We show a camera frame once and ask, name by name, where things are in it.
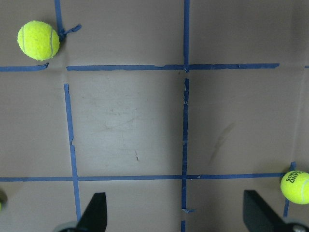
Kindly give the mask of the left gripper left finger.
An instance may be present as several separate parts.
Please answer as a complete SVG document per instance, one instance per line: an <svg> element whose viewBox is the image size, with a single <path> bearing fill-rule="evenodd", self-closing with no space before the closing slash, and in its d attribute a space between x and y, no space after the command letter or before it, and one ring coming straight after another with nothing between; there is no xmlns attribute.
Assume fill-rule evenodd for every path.
<svg viewBox="0 0 309 232"><path fill-rule="evenodd" d="M106 194L95 193L76 225L77 232L105 232L107 228Z"/></svg>

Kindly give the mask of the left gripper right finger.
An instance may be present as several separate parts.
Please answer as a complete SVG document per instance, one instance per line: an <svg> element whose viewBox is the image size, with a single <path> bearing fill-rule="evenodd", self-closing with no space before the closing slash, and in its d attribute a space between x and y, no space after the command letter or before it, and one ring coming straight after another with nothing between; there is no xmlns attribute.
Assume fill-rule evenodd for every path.
<svg viewBox="0 0 309 232"><path fill-rule="evenodd" d="M244 190L243 222L250 232L285 232L286 224L255 190Z"/></svg>

